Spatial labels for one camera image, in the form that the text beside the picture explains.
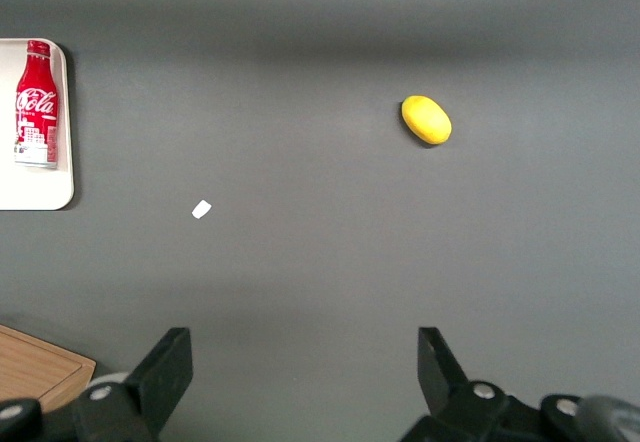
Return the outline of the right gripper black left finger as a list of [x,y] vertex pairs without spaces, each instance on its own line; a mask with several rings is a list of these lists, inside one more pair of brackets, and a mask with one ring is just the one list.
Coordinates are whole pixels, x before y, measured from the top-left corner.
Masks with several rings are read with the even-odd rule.
[[193,377],[191,332],[171,328],[121,381],[90,385],[74,402],[80,441],[157,441]]

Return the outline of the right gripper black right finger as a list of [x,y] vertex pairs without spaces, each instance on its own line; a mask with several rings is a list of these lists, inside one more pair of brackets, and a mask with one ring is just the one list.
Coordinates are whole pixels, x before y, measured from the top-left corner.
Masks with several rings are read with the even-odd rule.
[[467,378],[439,329],[418,331],[417,376],[429,414],[404,441],[488,441],[508,406],[497,386]]

